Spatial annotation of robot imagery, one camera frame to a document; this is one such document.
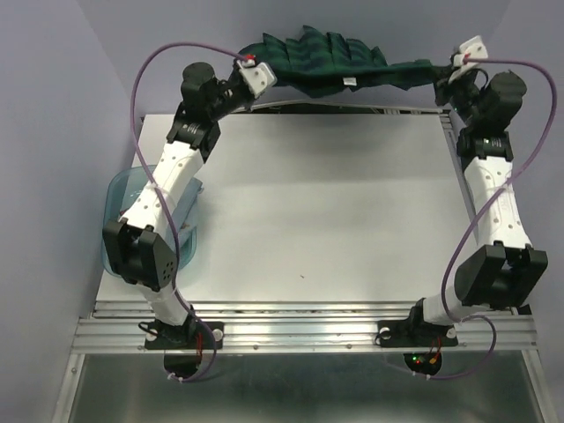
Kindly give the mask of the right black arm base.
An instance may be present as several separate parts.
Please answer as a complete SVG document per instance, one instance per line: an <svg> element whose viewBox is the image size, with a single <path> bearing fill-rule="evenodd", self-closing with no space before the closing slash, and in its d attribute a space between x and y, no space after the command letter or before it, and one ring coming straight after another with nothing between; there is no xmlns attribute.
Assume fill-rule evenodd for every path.
<svg viewBox="0 0 564 423"><path fill-rule="evenodd" d="M425 322L420 303L411 307L405 319L379 320L376 326L376 345L410 348L404 362L416 375L437 376L442 367L442 349L458 346L455 327Z"/></svg>

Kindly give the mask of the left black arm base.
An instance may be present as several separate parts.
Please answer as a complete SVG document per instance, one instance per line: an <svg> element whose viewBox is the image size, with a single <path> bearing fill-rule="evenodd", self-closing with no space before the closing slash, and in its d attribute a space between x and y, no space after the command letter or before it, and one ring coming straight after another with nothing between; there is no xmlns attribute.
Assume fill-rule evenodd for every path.
<svg viewBox="0 0 564 423"><path fill-rule="evenodd" d="M137 327L145 334L144 349L163 352L167 378L180 383L203 379L223 347L225 324L221 321L190 318L182 326L171 326L153 320Z"/></svg>

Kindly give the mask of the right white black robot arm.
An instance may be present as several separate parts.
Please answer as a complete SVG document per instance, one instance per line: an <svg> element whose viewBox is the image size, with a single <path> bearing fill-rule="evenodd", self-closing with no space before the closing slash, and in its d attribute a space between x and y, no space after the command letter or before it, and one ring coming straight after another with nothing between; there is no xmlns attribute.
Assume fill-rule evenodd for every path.
<svg viewBox="0 0 564 423"><path fill-rule="evenodd" d="M441 293L412 307L405 333L416 344L483 309L522 306L548 265L546 252L535 249L524 230L513 189L508 126L523 104L526 84L505 71L477 86L480 72L455 71L435 85L437 104L449 103L465 124L456 154L475 210L468 232L476 234L477 249Z"/></svg>

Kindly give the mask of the blue plastic basket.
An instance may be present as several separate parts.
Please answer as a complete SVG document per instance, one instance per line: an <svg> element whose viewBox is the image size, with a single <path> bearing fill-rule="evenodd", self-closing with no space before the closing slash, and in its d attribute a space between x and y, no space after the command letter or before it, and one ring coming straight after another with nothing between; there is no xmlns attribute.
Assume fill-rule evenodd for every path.
<svg viewBox="0 0 564 423"><path fill-rule="evenodd" d="M148 177L142 167L132 167L117 174L108 185L105 204L104 219L105 226L110 220L118 220L124 213L124 209L131 206L134 197L148 182ZM195 216L189 218L180 233L180 265L184 268L193 258L197 249L197 224L198 205L196 204Z"/></svg>

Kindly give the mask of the aluminium frame rail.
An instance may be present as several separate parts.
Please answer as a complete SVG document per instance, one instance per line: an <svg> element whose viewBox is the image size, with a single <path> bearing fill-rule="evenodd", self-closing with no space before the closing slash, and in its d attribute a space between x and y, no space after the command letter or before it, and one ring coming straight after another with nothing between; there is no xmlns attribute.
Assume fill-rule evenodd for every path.
<svg viewBox="0 0 564 423"><path fill-rule="evenodd" d="M79 321L57 422L554 422L531 315L458 328L442 370L409 375L382 320L436 293L469 217L445 111L296 104L237 114L201 171L184 296L223 346L202 380L167 379L141 297L104 275Z"/></svg>

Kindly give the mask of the green plaid skirt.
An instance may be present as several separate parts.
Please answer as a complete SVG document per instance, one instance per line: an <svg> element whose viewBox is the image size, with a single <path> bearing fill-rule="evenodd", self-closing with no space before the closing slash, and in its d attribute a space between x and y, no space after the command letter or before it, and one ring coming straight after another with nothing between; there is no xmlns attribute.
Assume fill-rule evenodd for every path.
<svg viewBox="0 0 564 423"><path fill-rule="evenodd" d="M304 26L297 39L281 40L264 33L240 54L267 63L277 86L292 87L313 99L382 85L408 91L433 85L452 72L449 65L435 65L428 59L388 63L377 46L370 48L358 39L323 33L312 26Z"/></svg>

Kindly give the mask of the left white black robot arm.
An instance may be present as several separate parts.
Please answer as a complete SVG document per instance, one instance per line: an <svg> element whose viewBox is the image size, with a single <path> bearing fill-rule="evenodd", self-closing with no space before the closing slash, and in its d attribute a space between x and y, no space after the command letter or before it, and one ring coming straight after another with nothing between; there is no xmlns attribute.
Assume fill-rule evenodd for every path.
<svg viewBox="0 0 564 423"><path fill-rule="evenodd" d="M112 271L144 295L175 346L190 345L197 327L175 288L180 241L174 211L219 140L219 120L237 108L251 108L276 81L267 63L253 60L235 61L227 80L217 79L208 63L187 66L182 100L157 166L134 204L102 230Z"/></svg>

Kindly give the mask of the light blue denim skirt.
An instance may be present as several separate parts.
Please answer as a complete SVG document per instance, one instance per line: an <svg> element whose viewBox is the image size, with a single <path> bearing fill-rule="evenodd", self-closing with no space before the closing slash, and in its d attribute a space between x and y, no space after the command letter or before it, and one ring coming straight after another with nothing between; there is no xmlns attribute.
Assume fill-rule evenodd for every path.
<svg viewBox="0 0 564 423"><path fill-rule="evenodd" d="M197 196L202 187L203 184L198 179L192 178L177 199L169 196L166 192L162 194L178 233L181 232L185 222L195 216ZM132 205L124 209L124 213L119 220L126 221L128 225L140 229L150 226L160 234L165 233L170 226L156 191L149 182L134 197Z"/></svg>

